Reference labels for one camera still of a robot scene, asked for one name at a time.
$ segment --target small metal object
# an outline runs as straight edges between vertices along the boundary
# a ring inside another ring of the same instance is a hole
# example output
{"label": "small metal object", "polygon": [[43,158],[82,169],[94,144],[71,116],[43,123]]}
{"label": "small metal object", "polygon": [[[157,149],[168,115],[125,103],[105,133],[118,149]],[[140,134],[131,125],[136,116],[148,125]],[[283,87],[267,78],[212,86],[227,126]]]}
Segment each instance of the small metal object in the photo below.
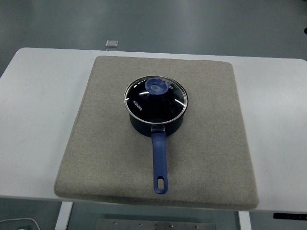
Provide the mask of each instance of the small metal object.
{"label": "small metal object", "polygon": [[118,41],[117,40],[107,40],[106,41],[106,47],[117,47]]}

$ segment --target metal plate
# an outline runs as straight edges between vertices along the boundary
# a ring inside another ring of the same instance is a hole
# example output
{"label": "metal plate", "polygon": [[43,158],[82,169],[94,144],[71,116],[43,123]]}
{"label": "metal plate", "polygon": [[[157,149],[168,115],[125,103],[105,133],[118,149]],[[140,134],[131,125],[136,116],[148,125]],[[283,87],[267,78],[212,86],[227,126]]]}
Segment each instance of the metal plate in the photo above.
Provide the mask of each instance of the metal plate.
{"label": "metal plate", "polygon": [[117,40],[107,40],[106,47],[117,47],[118,41]]}
{"label": "metal plate", "polygon": [[216,230],[216,225],[129,219],[98,219],[96,230]]}

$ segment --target gray felt mat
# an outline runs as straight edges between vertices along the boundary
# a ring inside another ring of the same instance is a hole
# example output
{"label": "gray felt mat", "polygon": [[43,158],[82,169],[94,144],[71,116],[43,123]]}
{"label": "gray felt mat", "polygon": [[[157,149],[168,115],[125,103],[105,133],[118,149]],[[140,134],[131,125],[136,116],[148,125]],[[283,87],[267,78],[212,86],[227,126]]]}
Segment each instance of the gray felt mat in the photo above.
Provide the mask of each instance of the gray felt mat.
{"label": "gray felt mat", "polygon": [[[139,77],[175,79],[189,106],[166,141],[168,192],[153,187],[151,139],[130,124],[126,87]],[[54,186],[61,197],[111,203],[251,209],[258,195],[232,65],[97,57]]]}

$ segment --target handle hanging hole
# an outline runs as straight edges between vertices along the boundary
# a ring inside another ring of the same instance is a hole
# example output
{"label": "handle hanging hole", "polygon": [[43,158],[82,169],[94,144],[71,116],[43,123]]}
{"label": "handle hanging hole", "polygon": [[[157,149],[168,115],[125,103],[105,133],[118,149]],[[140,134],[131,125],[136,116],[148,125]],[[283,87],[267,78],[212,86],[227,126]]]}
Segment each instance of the handle hanging hole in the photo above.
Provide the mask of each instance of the handle hanging hole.
{"label": "handle hanging hole", "polygon": [[164,189],[164,180],[163,180],[163,178],[158,178],[158,189],[160,189],[160,190]]}

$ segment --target konka logo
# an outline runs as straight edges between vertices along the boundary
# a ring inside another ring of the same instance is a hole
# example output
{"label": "konka logo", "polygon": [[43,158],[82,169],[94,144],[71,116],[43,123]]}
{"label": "konka logo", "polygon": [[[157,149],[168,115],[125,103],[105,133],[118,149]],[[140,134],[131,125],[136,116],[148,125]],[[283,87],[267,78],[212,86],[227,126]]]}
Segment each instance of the konka logo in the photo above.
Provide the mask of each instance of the konka logo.
{"label": "konka logo", "polygon": [[136,101],[133,101],[133,103],[136,105],[136,107],[138,107],[140,111],[142,111],[142,107]]}

